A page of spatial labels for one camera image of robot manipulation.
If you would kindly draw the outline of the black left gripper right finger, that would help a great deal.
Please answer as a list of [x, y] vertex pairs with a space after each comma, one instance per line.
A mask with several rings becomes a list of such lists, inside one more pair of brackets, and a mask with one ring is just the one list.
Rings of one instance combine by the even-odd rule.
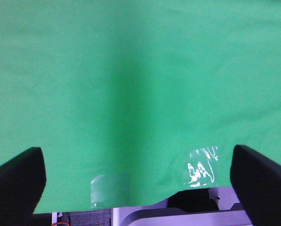
[[255, 226], [281, 226], [281, 165], [246, 145], [233, 149], [230, 181]]

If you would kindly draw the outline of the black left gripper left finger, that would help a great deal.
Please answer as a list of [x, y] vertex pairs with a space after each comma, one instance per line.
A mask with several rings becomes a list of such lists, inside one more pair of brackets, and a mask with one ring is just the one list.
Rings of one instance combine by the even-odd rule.
[[40, 147], [31, 147], [0, 166], [0, 226], [29, 223], [46, 186]]

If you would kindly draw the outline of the grey robot base mount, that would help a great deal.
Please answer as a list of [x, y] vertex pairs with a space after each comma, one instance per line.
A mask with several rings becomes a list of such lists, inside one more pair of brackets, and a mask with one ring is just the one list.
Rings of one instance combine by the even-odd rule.
[[251, 226], [232, 187], [208, 190], [219, 211], [187, 213], [178, 208], [167, 208], [165, 199], [154, 205], [113, 208], [112, 226]]

